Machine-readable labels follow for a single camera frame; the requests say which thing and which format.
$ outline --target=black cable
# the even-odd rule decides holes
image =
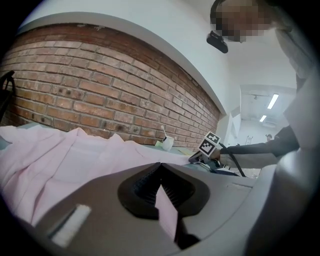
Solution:
[[[219,143],[219,144],[220,144],[221,147],[223,147],[223,148],[228,152],[229,156],[232,158],[232,160],[234,161],[236,167],[238,168],[241,176],[242,176],[242,177],[246,177],[246,175],[245,175],[244,172],[242,171],[242,169],[241,169],[241,167],[240,167],[237,159],[235,158],[235,156],[234,156],[232,153],[230,153],[230,151],[226,148],[225,145],[223,145],[222,143]]]

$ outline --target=brick wall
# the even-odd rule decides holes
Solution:
[[[195,148],[220,112],[196,81],[145,42],[109,28],[60,24],[20,35],[1,75],[17,91],[2,125],[38,122],[60,130],[154,145],[164,137]]]

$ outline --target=hand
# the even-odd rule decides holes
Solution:
[[[210,155],[210,159],[216,159],[216,160],[220,160],[220,149],[215,149],[212,153],[212,155]]]

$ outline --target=person's arm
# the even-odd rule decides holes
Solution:
[[[243,146],[230,146],[227,149],[213,152],[211,159],[219,159],[223,165],[236,168],[229,153],[233,154],[241,168],[263,168],[276,164],[279,158],[291,151],[297,150],[299,144],[291,127],[283,128],[274,140]]]

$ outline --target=pink cloth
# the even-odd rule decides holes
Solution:
[[[43,128],[0,127],[10,142],[0,151],[1,193],[13,214],[35,225],[55,204],[85,183],[156,162],[186,165],[188,156],[123,141]]]

